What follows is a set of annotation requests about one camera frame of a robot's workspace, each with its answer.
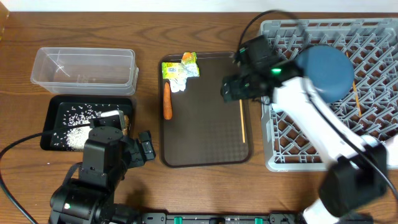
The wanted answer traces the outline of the orange carrot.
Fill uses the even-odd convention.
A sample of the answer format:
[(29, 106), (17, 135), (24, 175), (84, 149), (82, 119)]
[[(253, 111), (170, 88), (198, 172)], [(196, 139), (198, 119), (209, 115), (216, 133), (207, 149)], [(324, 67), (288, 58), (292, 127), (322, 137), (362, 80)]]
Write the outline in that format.
[(164, 85), (164, 99), (163, 99), (163, 114), (164, 119), (170, 120), (173, 116), (172, 100), (171, 100), (171, 87), (169, 82)]

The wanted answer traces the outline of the wooden chopstick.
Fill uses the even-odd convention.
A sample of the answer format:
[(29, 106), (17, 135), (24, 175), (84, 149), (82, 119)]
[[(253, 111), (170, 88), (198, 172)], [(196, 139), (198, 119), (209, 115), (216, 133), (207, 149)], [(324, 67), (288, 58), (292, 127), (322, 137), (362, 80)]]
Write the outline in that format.
[(243, 143), (246, 143), (246, 131), (245, 131), (244, 111), (243, 111), (243, 102), (242, 102), (242, 100), (239, 100), (239, 110), (240, 110), (242, 139), (243, 139)]
[(353, 86), (353, 92), (354, 92), (354, 98), (355, 98), (355, 102), (356, 102), (356, 107), (357, 107), (357, 110), (358, 110), (358, 116), (361, 118), (362, 117), (362, 112), (361, 112), (361, 107), (360, 107), (360, 104), (359, 104), (359, 97), (358, 97), (358, 92), (357, 92), (355, 81), (353, 81), (352, 86)]

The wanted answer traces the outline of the yellow green snack wrapper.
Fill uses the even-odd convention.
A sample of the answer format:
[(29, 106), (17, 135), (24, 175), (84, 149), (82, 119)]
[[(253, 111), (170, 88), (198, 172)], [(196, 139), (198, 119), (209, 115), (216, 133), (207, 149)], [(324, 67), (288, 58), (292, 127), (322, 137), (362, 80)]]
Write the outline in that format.
[(185, 52), (181, 62), (162, 62), (163, 79), (185, 79), (199, 77), (200, 70), (197, 65), (197, 54), (195, 52)]

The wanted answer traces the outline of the dark blue plate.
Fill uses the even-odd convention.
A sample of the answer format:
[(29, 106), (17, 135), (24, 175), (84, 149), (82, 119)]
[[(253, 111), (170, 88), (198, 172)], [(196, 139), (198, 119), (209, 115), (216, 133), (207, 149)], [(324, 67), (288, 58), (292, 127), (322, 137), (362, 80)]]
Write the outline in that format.
[(343, 99), (353, 86), (353, 64), (336, 48), (316, 45), (299, 53), (294, 61), (326, 103)]

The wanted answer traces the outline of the white napkin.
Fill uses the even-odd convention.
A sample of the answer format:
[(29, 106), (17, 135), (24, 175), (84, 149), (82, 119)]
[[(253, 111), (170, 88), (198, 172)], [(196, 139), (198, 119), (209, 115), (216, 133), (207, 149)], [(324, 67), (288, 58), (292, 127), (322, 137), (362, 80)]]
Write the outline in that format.
[(173, 78), (169, 80), (170, 89), (172, 93), (177, 93), (179, 91), (185, 91), (186, 89), (187, 77)]

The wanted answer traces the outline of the pink cup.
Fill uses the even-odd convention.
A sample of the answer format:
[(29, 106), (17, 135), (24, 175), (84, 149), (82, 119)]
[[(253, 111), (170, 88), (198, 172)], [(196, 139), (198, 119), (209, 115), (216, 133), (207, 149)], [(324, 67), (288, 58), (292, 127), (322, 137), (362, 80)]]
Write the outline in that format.
[(389, 169), (398, 168), (398, 135), (384, 141), (384, 146), (387, 150), (387, 165)]

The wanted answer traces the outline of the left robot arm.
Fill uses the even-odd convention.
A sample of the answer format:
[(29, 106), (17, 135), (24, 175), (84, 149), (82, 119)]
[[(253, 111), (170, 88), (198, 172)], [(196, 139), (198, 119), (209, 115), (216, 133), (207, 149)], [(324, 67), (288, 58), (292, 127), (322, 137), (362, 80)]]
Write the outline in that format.
[(128, 169), (155, 159), (149, 131), (138, 139), (114, 127), (93, 128), (83, 160), (68, 171), (50, 199), (49, 223), (141, 223), (141, 214), (115, 203), (114, 193)]

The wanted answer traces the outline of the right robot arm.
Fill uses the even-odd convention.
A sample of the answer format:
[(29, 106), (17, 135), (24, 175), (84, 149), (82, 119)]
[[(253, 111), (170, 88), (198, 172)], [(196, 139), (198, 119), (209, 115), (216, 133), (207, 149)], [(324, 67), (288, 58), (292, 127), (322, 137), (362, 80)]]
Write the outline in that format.
[(240, 73), (223, 79), (223, 99), (268, 97), (300, 128), (326, 166), (319, 198), (302, 213), (305, 223), (338, 223), (392, 188), (388, 168), (397, 165), (397, 138), (380, 143), (359, 136), (329, 107), (353, 84), (353, 65), (341, 51), (315, 45), (282, 60), (259, 36), (239, 44), (235, 59)]

